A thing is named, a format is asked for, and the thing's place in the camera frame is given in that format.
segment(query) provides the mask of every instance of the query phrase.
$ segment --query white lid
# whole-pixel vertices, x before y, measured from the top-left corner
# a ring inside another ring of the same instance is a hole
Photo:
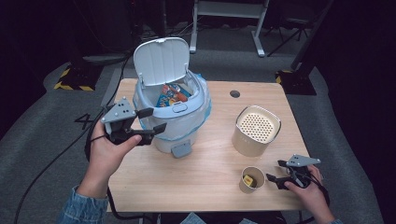
[[[139,81],[155,86],[178,80],[189,68],[189,45],[178,37],[151,40],[134,52],[134,68]]]

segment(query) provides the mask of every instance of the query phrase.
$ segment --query paper cup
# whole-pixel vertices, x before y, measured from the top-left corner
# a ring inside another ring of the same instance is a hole
[[[262,171],[253,166],[249,166],[242,171],[239,181],[239,188],[245,193],[252,193],[261,188],[265,183],[265,177]]]

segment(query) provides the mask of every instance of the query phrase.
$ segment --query jeans jacket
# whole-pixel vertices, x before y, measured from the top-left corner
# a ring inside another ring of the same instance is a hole
[[[78,186],[72,188],[72,192],[67,200],[61,214],[58,216],[57,223],[62,224],[102,224],[105,223],[108,198],[94,199],[77,194]],[[189,224],[205,224],[194,213],[190,213],[182,222]],[[256,224],[250,220],[244,219],[241,224]],[[343,224],[341,220],[336,219],[329,224]]]

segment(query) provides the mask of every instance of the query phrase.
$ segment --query beige basket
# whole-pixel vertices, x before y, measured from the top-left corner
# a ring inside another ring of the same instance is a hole
[[[246,107],[236,119],[233,146],[242,155],[260,156],[280,130],[280,119],[257,105]]]

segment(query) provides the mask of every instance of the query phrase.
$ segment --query wooden table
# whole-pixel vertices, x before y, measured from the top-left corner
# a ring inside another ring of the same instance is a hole
[[[136,79],[121,81],[116,96],[132,103]],[[239,189],[242,170],[256,166],[266,174],[286,176],[277,160],[292,154],[308,156],[286,95],[276,83],[208,81],[212,111],[198,130],[192,153],[175,159],[154,145],[136,147],[110,179],[119,212],[190,212],[297,210],[302,204],[292,192],[267,181],[251,194]],[[230,91],[240,92],[233,98]],[[237,152],[231,142],[236,118],[248,105],[261,106],[282,121],[276,140],[260,157]],[[134,129],[141,129],[135,121]]]

